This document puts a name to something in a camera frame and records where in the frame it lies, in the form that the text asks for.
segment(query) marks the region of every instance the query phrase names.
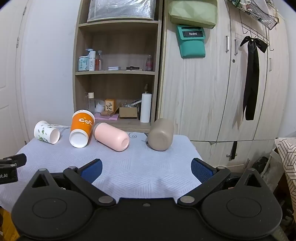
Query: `pink tumbler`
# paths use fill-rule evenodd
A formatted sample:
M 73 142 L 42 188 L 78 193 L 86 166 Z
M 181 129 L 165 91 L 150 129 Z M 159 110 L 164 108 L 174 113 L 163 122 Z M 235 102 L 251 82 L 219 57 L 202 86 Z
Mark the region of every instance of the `pink tumbler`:
M 129 136 L 126 132 L 104 122 L 95 125 L 94 137 L 115 151 L 123 151 L 129 145 Z

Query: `black strap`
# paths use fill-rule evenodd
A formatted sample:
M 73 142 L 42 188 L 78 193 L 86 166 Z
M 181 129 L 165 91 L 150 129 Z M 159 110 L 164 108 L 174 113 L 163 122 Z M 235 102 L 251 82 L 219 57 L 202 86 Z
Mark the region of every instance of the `black strap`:
M 268 45 L 258 38 L 246 36 L 240 46 L 248 42 L 248 65 L 246 84 L 244 88 L 243 113 L 246 110 L 246 120 L 254 120 L 258 87 L 259 87 L 259 56 L 257 47 L 266 52 Z

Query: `shelf board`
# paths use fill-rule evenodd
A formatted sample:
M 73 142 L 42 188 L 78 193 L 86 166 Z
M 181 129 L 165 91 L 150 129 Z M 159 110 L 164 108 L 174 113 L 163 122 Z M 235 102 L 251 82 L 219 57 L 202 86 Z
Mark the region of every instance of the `shelf board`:
M 117 20 L 106 20 L 97 21 L 92 23 L 81 23 L 79 29 L 87 32 L 98 32 L 98 31 L 114 31 L 127 29 L 155 29 L 157 30 L 158 21 L 143 20 L 143 19 L 117 19 Z
M 116 128 L 130 132 L 149 132 L 151 124 L 141 123 L 138 119 L 120 119 L 118 120 L 96 120 L 96 124 L 99 122 L 106 122 Z
M 81 71 L 75 72 L 75 75 L 86 74 L 146 74 L 155 75 L 154 71 L 137 71 L 137 70 L 101 70 L 101 71 Z

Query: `silver bag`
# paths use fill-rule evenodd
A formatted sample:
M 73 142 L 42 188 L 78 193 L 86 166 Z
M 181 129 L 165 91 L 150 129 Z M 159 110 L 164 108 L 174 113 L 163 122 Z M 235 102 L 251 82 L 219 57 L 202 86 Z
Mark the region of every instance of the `silver bag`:
M 154 20 L 156 0 L 91 0 L 87 22 L 113 18 Z

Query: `green bag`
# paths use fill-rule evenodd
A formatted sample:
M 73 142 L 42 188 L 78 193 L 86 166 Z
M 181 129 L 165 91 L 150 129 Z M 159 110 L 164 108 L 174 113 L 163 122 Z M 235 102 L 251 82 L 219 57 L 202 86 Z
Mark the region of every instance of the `green bag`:
M 168 12 L 172 23 L 212 29 L 218 18 L 217 0 L 172 1 Z

